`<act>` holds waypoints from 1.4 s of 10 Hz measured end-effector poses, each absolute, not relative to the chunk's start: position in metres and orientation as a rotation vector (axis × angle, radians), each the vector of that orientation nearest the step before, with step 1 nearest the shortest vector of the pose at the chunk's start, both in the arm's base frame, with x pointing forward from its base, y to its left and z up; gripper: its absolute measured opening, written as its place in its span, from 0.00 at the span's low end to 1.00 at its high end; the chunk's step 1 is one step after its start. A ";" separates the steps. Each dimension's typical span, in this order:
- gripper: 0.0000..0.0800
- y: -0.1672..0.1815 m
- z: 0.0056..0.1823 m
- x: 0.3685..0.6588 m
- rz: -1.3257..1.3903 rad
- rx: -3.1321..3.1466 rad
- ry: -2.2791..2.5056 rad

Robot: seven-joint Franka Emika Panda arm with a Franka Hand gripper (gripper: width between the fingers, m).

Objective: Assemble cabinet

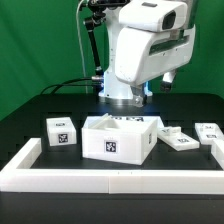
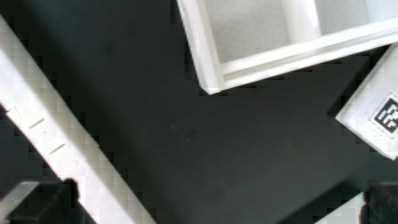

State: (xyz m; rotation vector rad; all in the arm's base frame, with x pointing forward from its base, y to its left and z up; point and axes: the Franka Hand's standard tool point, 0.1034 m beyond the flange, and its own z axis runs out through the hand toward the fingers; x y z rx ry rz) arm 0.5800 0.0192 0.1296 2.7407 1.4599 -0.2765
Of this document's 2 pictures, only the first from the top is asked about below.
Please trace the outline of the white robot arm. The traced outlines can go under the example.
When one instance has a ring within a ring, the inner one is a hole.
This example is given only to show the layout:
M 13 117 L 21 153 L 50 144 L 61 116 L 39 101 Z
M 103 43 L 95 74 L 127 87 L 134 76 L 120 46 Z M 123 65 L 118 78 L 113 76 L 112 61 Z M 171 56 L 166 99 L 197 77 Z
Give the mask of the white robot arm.
M 162 78 L 169 91 L 177 69 L 193 53 L 198 0 L 127 0 L 106 10 L 109 67 L 104 102 L 141 107 L 151 95 L 147 82 Z

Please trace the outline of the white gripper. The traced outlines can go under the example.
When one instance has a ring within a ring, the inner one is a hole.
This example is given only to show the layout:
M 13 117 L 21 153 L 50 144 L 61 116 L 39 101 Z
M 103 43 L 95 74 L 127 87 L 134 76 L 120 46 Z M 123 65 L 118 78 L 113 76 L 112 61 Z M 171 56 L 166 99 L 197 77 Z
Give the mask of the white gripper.
M 187 64 L 192 56 L 195 28 L 185 30 L 179 40 L 170 40 L 171 32 L 152 33 L 123 28 L 118 36 L 115 75 L 132 87 L 132 104 L 142 107 L 147 101 L 146 81 Z

